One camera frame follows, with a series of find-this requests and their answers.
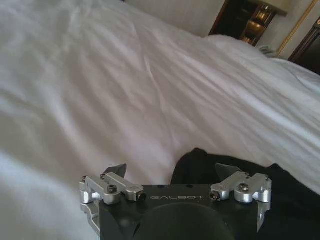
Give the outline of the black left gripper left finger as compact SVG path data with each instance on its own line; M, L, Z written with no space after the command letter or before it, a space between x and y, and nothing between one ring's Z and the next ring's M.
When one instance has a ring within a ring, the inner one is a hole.
M127 164L107 168L100 177L83 176L79 182L80 209L89 225L100 233L99 202L115 205L124 197L129 202L143 202L147 198L144 187L125 179Z

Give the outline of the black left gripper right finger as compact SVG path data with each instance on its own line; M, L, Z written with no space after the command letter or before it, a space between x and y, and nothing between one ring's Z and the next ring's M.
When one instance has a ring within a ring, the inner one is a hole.
M271 209L272 180L265 174L256 173L250 176L240 168L222 163L215 164L217 175L222 180L210 186L210 199L225 201L233 192L234 199L241 204L257 201L257 230L265 220L265 213Z

